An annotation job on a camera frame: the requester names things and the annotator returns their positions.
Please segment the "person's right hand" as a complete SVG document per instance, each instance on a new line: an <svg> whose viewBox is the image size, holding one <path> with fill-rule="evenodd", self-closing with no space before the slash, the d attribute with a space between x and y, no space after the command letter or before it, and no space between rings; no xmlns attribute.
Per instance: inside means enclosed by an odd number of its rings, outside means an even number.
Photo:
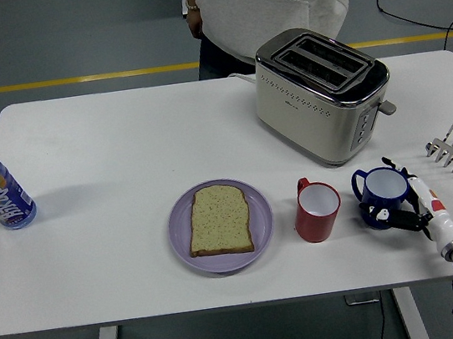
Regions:
<svg viewBox="0 0 453 339"><path fill-rule="evenodd" d="M203 37L202 18L199 9L189 9L186 15L187 25L191 31L191 35L195 39Z"/></svg>

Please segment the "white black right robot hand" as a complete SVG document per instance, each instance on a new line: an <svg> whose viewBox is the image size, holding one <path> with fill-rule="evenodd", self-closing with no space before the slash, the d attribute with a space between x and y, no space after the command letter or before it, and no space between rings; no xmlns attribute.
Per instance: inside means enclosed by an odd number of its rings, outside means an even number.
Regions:
<svg viewBox="0 0 453 339"><path fill-rule="evenodd" d="M351 188L364 222L376 230L395 228L424 232L437 251L453 260L453 220L427 184L392 159L382 158L379 168L357 169Z"/></svg>

